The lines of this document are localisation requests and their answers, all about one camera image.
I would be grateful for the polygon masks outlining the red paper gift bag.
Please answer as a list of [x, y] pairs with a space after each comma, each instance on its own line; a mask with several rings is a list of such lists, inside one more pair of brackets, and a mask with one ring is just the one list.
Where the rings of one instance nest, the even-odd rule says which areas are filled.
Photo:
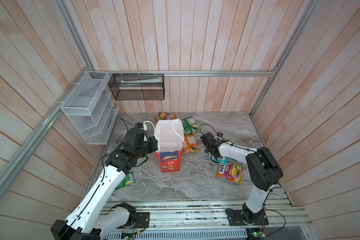
[[158, 141], [158, 150], [155, 154], [159, 159], [161, 172], [178, 172], [181, 168], [185, 142], [182, 121], [180, 119], [159, 120], [156, 126], [150, 121], [144, 121], [144, 130], [147, 130], [147, 123], [154, 127], [154, 137]]

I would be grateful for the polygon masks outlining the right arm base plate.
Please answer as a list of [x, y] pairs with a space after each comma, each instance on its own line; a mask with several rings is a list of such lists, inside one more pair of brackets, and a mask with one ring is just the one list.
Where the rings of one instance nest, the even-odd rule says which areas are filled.
[[265, 209], [262, 209], [259, 213], [256, 214], [248, 210], [233, 210], [233, 209], [226, 209], [225, 213], [228, 217], [230, 226], [269, 225], [269, 221], [265, 213]]

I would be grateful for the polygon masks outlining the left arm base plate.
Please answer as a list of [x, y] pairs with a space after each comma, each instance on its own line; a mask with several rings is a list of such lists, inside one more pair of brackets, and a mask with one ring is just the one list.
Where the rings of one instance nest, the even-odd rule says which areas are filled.
[[117, 229], [146, 229], [149, 227], [150, 213], [149, 212], [136, 212], [132, 213], [127, 220], [127, 223], [123, 226], [117, 227]]

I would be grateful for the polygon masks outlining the teal Fox's candy bag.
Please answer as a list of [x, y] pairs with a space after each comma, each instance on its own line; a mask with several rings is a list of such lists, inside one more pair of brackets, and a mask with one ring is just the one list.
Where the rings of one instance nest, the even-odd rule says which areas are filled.
[[213, 155], [207, 155], [206, 159], [211, 160], [212, 162], [218, 163], [218, 164], [221, 164], [221, 165], [227, 165], [228, 164], [228, 159], [226, 157], [215, 158]]

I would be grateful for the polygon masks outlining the orange snack packet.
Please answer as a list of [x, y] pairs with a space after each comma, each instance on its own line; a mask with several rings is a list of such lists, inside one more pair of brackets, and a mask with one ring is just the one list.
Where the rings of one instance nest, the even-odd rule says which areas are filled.
[[193, 152], [199, 152], [200, 148], [196, 142], [196, 138], [194, 134], [186, 135], [184, 146], [183, 146], [183, 154], [189, 154]]

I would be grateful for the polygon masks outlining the orange Fox's fruits bag front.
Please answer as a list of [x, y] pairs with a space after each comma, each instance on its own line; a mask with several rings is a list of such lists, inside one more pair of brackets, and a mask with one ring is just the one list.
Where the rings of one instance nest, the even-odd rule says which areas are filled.
[[243, 165], [227, 162], [227, 164], [219, 164], [216, 177], [241, 185], [243, 181], [243, 171]]

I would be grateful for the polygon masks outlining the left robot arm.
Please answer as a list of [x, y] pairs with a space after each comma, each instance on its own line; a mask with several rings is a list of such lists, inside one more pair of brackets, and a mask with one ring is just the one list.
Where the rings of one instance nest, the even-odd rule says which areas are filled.
[[57, 220], [51, 227], [56, 240], [101, 240], [116, 228], [134, 229], [136, 208], [127, 203], [99, 217], [116, 187], [132, 168], [139, 167], [138, 160], [158, 150], [158, 141], [146, 131], [147, 126], [136, 123], [127, 130], [125, 141], [109, 154], [102, 173], [81, 203], [65, 220]]

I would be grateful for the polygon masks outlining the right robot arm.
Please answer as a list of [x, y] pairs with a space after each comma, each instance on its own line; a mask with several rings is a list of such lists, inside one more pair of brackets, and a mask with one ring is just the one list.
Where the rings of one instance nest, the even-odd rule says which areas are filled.
[[249, 170], [253, 183], [250, 196], [241, 210], [226, 209], [230, 226], [254, 225], [259, 220], [267, 225], [265, 201], [284, 175], [271, 151], [266, 147], [249, 149], [237, 146], [227, 140], [216, 139], [211, 133], [203, 134], [201, 140], [207, 154], [215, 159], [231, 158], [247, 165]]

